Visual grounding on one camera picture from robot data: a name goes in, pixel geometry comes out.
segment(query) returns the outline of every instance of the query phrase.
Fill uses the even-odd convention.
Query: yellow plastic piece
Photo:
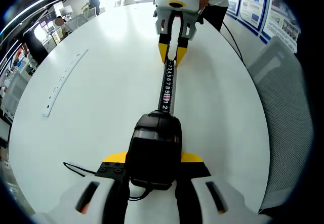
[[[177,48],[177,64],[176,64],[176,66],[178,66],[180,64],[181,60],[186,55],[187,50],[188,50],[187,48],[183,48],[183,47]]]
[[[186,6],[186,4],[184,4],[183,2],[181,2],[181,1],[176,1],[176,0],[168,1],[168,4],[169,4],[169,5],[170,5],[170,3],[178,3],[178,4],[181,4],[182,7],[185,7],[185,6]]]
[[[106,157],[103,162],[120,162],[125,163],[127,152],[120,152]]]
[[[166,55],[168,52],[168,45],[165,43],[158,43],[158,50],[160,51],[160,55],[162,58],[162,63],[166,61]]]
[[[127,152],[120,152],[117,154],[112,154],[106,157],[103,162],[120,162],[125,163]],[[197,155],[182,152],[181,153],[181,162],[203,162],[203,160]]]
[[[187,152],[182,152],[181,162],[203,162],[203,160],[197,155],[187,153]]]

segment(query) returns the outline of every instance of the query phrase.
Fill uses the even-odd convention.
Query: white round table
[[[115,8],[63,40],[24,91],[10,136],[10,164],[29,204],[47,212],[80,180],[63,161],[97,171],[110,154],[127,151],[138,119],[158,105],[163,64],[152,4]],[[175,54],[175,20],[169,55]],[[82,57],[48,118],[48,95],[67,64]],[[197,24],[178,67],[174,115],[183,151],[204,159],[257,212],[269,171],[269,139],[256,88],[233,48],[209,23]],[[130,202],[126,223],[179,223],[174,186]],[[131,186],[131,195],[142,189]]]

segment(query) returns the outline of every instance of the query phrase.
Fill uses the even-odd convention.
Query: poster
[[[263,32],[268,39],[278,36],[294,53],[301,29],[292,11],[282,0],[270,0]]]
[[[241,0],[239,14],[242,19],[256,29],[260,29],[266,0]]]
[[[237,15],[239,0],[228,0],[228,3],[229,3],[229,7],[227,11]]]

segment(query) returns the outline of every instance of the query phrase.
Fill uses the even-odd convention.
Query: gray mesh chair
[[[91,20],[97,16],[96,14],[96,8],[91,8],[89,10],[86,10],[83,12],[83,15],[86,19]]]
[[[65,26],[73,32],[80,26],[84,25],[87,21],[88,20],[85,18],[85,16],[81,14],[67,21]]]
[[[5,97],[1,103],[1,109],[11,122],[14,120],[18,103],[27,84],[28,81],[19,72],[16,72],[6,91]]]
[[[290,49],[273,37],[248,68],[269,132],[270,169],[261,209],[283,204],[307,161],[313,125],[303,71]]]

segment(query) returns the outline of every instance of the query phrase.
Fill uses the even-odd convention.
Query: black wire
[[[144,199],[146,196],[148,196],[148,194],[152,191],[153,189],[151,188],[147,188],[145,189],[144,193],[140,196],[140,197],[132,197],[130,196],[130,198],[128,200],[130,201],[138,201],[138,200],[142,200]]]
[[[63,164],[64,164],[64,166],[66,166],[68,169],[70,169],[71,171],[73,171],[73,172],[79,174],[79,175],[82,176],[82,177],[84,177],[85,175],[82,174],[82,173],[80,173],[80,172],[78,172],[78,171],[76,171],[76,170],[74,170],[74,169],[72,169],[72,168],[70,168],[69,166],[75,167],[75,168],[80,169],[80,170],[82,170],[82,171],[84,171],[84,172],[88,172],[88,173],[96,174],[96,172],[93,172],[93,171],[90,171],[90,170],[86,170],[86,169],[84,169],[84,168],[81,168],[81,167],[78,167],[78,166],[74,166],[74,165],[69,164],[69,163],[66,163],[66,162],[63,162]]]
[[[245,65],[245,63],[244,63],[244,61],[243,61],[243,56],[242,56],[242,54],[241,54],[241,51],[239,50],[239,47],[238,47],[238,45],[237,45],[237,43],[236,43],[236,40],[235,40],[233,34],[231,33],[231,31],[229,31],[228,27],[226,26],[226,24],[225,24],[224,22],[223,22],[223,24],[224,24],[225,28],[227,29],[227,31],[229,32],[229,34],[231,35],[231,37],[232,37],[232,39],[233,39],[233,41],[234,41],[234,43],[235,43],[235,45],[236,45],[236,47],[237,47],[237,50],[238,50],[238,52],[239,52],[239,54],[237,54],[238,57],[241,59],[241,61],[242,61],[243,64]]]

